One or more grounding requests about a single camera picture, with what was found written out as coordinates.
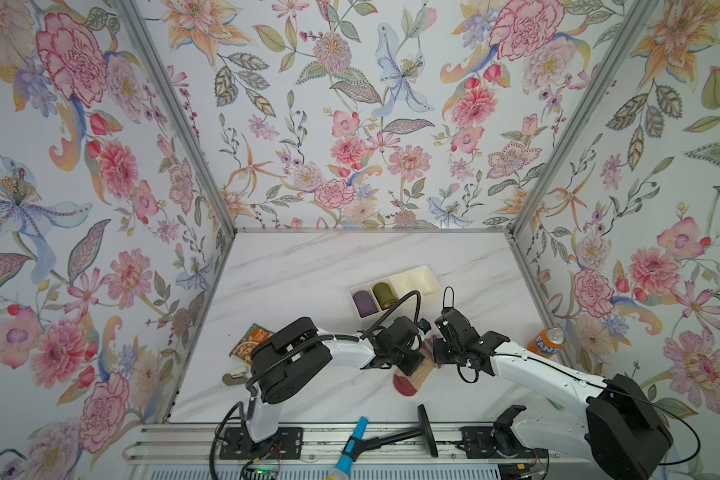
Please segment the beige pink purple striped sock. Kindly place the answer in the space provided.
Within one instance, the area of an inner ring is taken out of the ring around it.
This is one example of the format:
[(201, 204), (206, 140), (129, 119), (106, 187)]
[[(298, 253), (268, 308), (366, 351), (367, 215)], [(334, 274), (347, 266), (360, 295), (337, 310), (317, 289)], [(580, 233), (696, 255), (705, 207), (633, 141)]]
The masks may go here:
[(406, 375), (400, 369), (395, 371), (393, 376), (393, 386), (399, 394), (406, 397), (415, 396), (421, 390), (429, 375), (434, 370), (440, 368), (434, 359), (434, 341), (435, 337), (427, 338), (424, 341), (424, 344), (420, 349), (420, 352), (424, 356), (424, 360), (412, 374)]

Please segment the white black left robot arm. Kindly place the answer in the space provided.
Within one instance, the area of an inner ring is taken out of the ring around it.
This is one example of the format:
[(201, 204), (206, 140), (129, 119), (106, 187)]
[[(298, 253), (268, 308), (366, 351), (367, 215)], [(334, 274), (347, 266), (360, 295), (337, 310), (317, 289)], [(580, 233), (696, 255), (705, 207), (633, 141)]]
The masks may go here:
[(419, 321), (421, 303), (421, 293), (413, 290), (354, 334), (327, 332), (300, 317), (255, 347), (245, 383), (249, 400), (237, 402), (216, 427), (209, 476), (219, 477), (218, 459), (242, 459), (239, 477), (251, 479), (261, 461), (300, 458), (304, 429), (280, 425), (282, 406), (325, 367), (414, 373), (424, 361), (420, 348), (430, 329)]

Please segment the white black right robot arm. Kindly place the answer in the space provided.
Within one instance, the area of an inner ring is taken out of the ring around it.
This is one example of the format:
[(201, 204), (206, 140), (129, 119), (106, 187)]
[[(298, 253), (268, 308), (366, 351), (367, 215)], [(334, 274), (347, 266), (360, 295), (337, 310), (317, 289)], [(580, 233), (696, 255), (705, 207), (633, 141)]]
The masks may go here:
[(649, 401), (633, 379), (586, 374), (495, 331), (478, 334), (453, 307), (444, 308), (435, 324), (441, 334), (434, 342), (436, 363), (512, 381), (560, 408), (544, 413), (509, 406), (491, 423), (495, 452), (559, 452), (596, 463), (612, 479), (648, 479), (672, 466), (674, 440), (665, 423), (672, 413)]

